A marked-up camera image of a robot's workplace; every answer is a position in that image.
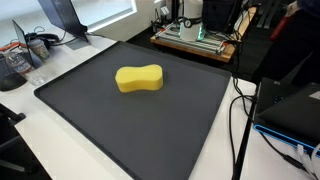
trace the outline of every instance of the headphones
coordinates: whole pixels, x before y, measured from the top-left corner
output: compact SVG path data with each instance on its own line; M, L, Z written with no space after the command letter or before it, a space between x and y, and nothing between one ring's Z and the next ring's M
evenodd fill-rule
M44 45L46 46L47 49L50 49L50 46L52 44L58 43L60 41L59 37L55 34L28 33L25 35L25 38L27 43L34 39L40 39L41 41L44 42Z

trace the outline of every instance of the white wall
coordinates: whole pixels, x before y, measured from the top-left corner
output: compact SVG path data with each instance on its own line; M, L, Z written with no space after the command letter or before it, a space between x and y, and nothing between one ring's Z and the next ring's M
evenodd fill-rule
M156 4L154 0L136 0L137 12L123 18L113 24L95 31L96 34L103 35L113 40L127 41L151 26L154 20L154 9L165 5L165 0Z

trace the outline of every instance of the sponge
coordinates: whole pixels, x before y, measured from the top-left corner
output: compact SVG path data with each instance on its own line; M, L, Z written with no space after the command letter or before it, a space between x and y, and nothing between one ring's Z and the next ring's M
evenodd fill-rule
M117 71L116 82L123 93L137 90L159 90L163 85L162 68L152 64L143 67L122 67Z

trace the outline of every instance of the window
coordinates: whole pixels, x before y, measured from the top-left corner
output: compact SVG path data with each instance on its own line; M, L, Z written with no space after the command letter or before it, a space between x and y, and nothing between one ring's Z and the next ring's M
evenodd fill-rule
M71 0L81 24L88 26L89 30L119 18L125 14L135 12L135 0ZM36 26L45 29L53 25L44 14L38 0L0 0L1 38L0 46L16 38L12 19L24 29L25 33L33 32Z

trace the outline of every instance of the monitor stand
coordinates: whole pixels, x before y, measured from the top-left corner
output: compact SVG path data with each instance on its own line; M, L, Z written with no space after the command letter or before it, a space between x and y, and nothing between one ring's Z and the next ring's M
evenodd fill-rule
M77 49L89 46L90 42L87 42L87 41L84 41L82 39L77 38L74 41L66 43L65 45L68 46L72 50L77 50Z

